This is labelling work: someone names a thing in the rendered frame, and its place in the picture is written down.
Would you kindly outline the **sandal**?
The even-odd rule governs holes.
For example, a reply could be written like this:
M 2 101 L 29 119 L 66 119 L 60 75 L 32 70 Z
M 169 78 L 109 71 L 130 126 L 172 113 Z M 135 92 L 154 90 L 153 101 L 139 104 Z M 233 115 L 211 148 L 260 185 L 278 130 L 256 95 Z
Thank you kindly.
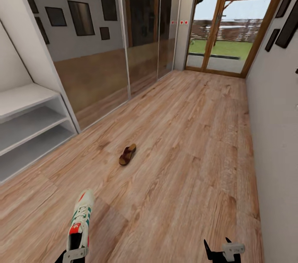
M 127 165 L 131 161 L 132 153 L 134 153 L 137 149 L 137 145 L 134 143 L 130 147 L 126 147 L 123 155 L 121 155 L 119 159 L 119 164 L 124 166 Z

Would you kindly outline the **gym shoe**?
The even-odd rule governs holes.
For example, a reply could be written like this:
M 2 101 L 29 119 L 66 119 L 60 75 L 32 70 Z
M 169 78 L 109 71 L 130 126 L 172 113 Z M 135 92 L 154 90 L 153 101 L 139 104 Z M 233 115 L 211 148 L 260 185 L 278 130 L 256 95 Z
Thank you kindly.
M 89 247 L 89 220 L 94 208 L 94 193 L 85 189 L 78 197 L 67 238 L 67 251 Z

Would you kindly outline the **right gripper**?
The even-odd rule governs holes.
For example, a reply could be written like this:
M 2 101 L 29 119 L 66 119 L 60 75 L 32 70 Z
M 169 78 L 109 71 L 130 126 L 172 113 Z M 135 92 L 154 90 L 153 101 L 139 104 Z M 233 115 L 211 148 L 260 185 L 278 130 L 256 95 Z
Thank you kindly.
M 231 242 L 226 237 L 227 243 Z M 207 252 L 208 259 L 213 261 L 213 263 L 241 263 L 240 253 L 234 254 L 235 261 L 234 262 L 228 262 L 226 258 L 223 256 L 223 252 L 211 252 L 207 242 L 204 240 L 205 249 Z

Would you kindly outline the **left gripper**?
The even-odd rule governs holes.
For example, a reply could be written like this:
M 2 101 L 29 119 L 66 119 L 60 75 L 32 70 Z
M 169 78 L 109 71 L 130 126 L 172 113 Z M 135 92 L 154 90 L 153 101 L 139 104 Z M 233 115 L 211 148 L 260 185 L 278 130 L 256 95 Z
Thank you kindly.
M 64 250 L 64 252 L 60 255 L 60 257 L 56 260 L 55 263 L 61 263 L 63 261 L 63 256 L 64 256 L 65 252 L 66 252 L 66 250 Z M 74 259 L 73 263 L 85 263 L 85 256 L 83 256 L 82 258 L 79 258 L 79 259 Z

